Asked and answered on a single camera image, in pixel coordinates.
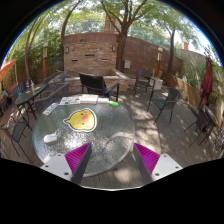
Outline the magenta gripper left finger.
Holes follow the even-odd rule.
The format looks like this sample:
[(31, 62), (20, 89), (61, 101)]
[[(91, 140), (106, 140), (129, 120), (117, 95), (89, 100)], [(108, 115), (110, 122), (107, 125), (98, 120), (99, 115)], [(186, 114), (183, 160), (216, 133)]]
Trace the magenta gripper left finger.
[(57, 153), (42, 169), (79, 185), (91, 154), (91, 144), (87, 143), (66, 154)]

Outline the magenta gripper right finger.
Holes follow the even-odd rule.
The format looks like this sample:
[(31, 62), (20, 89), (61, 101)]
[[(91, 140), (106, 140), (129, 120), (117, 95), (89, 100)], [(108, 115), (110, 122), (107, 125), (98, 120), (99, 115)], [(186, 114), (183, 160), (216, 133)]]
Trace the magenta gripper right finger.
[(133, 154), (145, 185), (182, 169), (168, 154), (159, 155), (138, 143), (133, 146)]

